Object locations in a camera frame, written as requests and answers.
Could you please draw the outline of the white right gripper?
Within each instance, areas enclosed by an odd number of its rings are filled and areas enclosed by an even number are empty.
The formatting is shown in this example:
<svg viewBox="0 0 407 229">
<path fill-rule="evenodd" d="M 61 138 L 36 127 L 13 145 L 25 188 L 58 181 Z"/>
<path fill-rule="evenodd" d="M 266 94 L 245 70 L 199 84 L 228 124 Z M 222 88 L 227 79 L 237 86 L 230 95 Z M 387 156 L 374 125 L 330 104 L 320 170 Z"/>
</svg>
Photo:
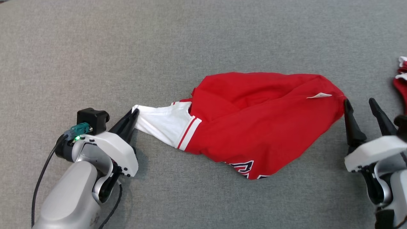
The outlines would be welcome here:
<svg viewBox="0 0 407 229">
<path fill-rule="evenodd" d="M 397 129 L 374 98 L 369 98 L 372 114 L 378 122 L 382 137 L 367 142 L 366 135 L 360 130 L 354 109 L 348 99 L 343 103 L 344 119 L 349 148 L 356 148 L 344 158 L 348 172 L 359 171 L 372 163 L 389 158 L 406 150 L 407 144 L 396 135 Z"/>
</svg>

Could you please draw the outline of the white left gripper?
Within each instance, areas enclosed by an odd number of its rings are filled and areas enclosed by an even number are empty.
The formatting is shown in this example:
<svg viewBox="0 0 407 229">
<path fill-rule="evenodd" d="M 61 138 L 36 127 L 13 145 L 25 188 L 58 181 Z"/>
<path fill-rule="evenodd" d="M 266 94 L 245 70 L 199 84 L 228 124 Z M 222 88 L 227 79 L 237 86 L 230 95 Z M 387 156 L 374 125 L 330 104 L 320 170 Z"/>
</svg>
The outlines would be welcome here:
<svg viewBox="0 0 407 229">
<path fill-rule="evenodd" d="M 129 110 L 109 132 L 102 132 L 96 136 L 80 135 L 80 139 L 74 144 L 72 149 L 72 159 L 76 162 L 86 143 L 95 144 L 106 155 L 113 159 L 124 171 L 125 175 L 134 177 L 138 172 L 139 164 L 134 149 L 130 142 L 134 132 L 139 109 Z"/>
</svg>

